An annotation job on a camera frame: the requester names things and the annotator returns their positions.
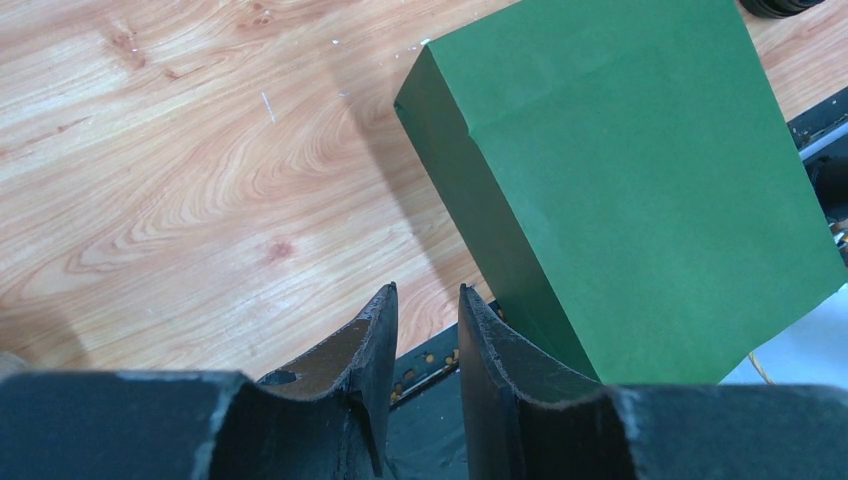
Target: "green box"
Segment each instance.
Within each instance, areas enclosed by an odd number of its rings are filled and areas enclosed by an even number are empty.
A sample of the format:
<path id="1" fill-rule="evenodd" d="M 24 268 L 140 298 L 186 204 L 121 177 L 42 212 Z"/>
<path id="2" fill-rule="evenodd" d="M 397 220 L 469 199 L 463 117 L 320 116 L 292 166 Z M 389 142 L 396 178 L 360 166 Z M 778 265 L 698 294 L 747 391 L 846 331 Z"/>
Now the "green box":
<path id="1" fill-rule="evenodd" d="M 396 109 L 510 324 L 604 383 L 718 382 L 846 280 L 733 2 L 524 0 Z"/>

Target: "white speck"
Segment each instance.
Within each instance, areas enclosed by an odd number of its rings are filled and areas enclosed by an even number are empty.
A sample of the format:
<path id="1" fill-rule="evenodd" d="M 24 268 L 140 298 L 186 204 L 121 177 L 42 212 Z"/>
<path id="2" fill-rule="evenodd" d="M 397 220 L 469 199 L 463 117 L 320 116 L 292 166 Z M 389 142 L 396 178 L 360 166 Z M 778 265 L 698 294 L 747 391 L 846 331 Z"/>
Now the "white speck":
<path id="1" fill-rule="evenodd" d="M 265 108 L 268 109 L 268 113 L 271 115 L 271 123 L 277 123 L 277 119 L 274 117 L 274 111 L 271 110 L 271 102 L 268 101 L 268 95 L 265 95 L 265 92 L 262 92 L 262 100 L 265 100 Z"/>

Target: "wood grain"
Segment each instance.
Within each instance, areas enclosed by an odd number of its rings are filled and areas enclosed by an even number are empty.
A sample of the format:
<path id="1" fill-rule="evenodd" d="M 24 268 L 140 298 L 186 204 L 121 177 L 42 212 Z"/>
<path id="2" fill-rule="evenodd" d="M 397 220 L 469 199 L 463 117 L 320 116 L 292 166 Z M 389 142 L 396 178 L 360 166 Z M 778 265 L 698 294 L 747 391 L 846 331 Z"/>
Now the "wood grain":
<path id="1" fill-rule="evenodd" d="M 258 376 L 385 282 L 398 354 L 490 295 L 392 100 L 507 0 L 0 3 L 0 350 Z M 787 117 L 848 84 L 848 15 L 746 17 Z"/>

